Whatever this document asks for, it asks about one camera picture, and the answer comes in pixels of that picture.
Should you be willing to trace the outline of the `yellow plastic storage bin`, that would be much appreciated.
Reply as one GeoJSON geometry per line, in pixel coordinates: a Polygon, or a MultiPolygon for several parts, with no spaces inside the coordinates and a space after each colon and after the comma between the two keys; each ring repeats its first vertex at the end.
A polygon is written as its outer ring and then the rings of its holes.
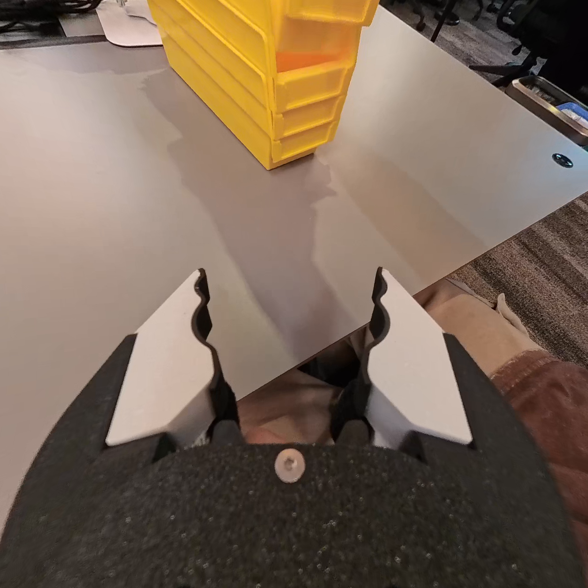
{"type": "Polygon", "coordinates": [[[327,143],[330,131],[334,129],[334,122],[324,123],[282,139],[271,139],[209,73],[211,70],[212,73],[222,74],[221,82],[228,84],[229,89],[237,91],[239,96],[250,95],[213,58],[205,53],[203,68],[171,36],[164,38],[164,48],[172,69],[265,169],[272,170],[310,155],[320,145],[327,143]]]}
{"type": "Polygon", "coordinates": [[[228,1],[178,1],[187,11],[181,27],[200,50],[265,109],[284,112],[347,92],[355,63],[331,62],[278,73],[265,35],[228,1]]]}
{"type": "MultiPolygon", "coordinates": [[[[149,1],[149,7],[163,44],[164,38],[171,36],[192,59],[204,68],[204,52],[200,50],[193,37],[181,27],[181,18],[187,16],[184,7],[178,4],[178,1],[149,1]]],[[[341,94],[305,107],[275,113],[265,109],[251,94],[239,96],[237,91],[229,89],[228,84],[223,82],[219,82],[219,84],[273,140],[280,140],[303,130],[333,122],[341,110],[346,95],[346,93],[341,94]]]]}
{"type": "Polygon", "coordinates": [[[278,73],[331,62],[355,63],[376,1],[228,1],[270,43],[278,73]]]}

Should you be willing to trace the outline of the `person's beige trousers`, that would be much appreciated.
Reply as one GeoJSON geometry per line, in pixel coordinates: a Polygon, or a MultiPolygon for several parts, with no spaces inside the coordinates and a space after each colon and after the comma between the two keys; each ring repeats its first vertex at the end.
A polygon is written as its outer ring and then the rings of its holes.
{"type": "MultiPolygon", "coordinates": [[[[540,349],[502,300],[496,306],[463,283],[443,279],[415,301],[445,332],[453,334],[491,376],[528,350],[540,349]]],[[[238,401],[247,443],[328,443],[330,410],[359,370],[367,327],[328,347],[307,369],[292,369],[238,401]]]]}

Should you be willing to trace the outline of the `person's brown top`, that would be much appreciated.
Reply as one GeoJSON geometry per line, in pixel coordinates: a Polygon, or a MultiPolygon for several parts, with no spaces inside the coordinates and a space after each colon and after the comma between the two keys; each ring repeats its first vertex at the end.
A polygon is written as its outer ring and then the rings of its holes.
{"type": "Polygon", "coordinates": [[[546,458],[587,565],[587,370],[536,349],[490,378],[546,458]]]}

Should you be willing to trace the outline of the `grey desk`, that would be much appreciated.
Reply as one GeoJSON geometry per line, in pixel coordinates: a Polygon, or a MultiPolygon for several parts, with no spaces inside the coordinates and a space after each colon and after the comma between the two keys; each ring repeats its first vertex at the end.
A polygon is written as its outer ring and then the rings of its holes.
{"type": "Polygon", "coordinates": [[[587,191],[587,153],[401,20],[334,140],[266,171],[161,48],[1,51],[1,527],[48,433],[196,269],[242,398],[587,191]],[[574,166],[560,167],[562,153],[574,166]]]}

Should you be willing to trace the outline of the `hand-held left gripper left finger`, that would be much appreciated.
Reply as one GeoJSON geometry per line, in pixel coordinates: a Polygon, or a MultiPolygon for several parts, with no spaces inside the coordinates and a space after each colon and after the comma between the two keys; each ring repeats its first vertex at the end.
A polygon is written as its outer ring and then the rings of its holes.
{"type": "Polygon", "coordinates": [[[204,269],[195,270],[138,328],[106,436],[109,447],[166,434],[179,447],[239,427],[235,394],[208,342],[212,320],[204,269]]]}

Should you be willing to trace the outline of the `black office chair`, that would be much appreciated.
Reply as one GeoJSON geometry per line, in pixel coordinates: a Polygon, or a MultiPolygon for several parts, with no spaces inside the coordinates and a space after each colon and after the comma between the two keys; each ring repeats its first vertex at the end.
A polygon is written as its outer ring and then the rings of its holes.
{"type": "Polygon", "coordinates": [[[570,94],[587,86],[587,1],[504,1],[496,25],[527,56],[521,63],[470,65],[471,70],[498,75],[493,84],[504,87],[530,75],[544,59],[540,77],[570,94]]]}

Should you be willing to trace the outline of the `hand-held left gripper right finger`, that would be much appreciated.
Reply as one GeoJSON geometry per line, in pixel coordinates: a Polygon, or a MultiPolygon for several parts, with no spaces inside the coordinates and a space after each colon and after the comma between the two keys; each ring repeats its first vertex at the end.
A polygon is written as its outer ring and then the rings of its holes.
{"type": "Polygon", "coordinates": [[[332,415],[333,441],[363,427],[368,440],[389,449],[400,449],[414,433],[469,445],[473,435],[445,332],[382,267],[371,300],[357,376],[332,415]]]}

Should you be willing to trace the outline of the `black office chair base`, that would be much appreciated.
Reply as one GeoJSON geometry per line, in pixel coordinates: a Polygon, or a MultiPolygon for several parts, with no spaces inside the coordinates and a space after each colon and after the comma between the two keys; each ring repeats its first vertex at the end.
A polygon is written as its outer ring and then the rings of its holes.
{"type": "MultiPolygon", "coordinates": [[[[422,1],[380,1],[379,4],[384,7],[386,10],[391,11],[394,4],[408,4],[411,7],[412,12],[418,16],[419,20],[416,25],[416,30],[418,32],[422,32],[425,27],[424,23],[424,12],[423,12],[423,3],[422,1]]],[[[442,8],[442,13],[437,19],[437,25],[435,30],[433,31],[430,42],[435,43],[437,38],[440,35],[442,28],[447,23],[447,20],[454,13],[454,9],[458,1],[445,1],[442,8]]]]}

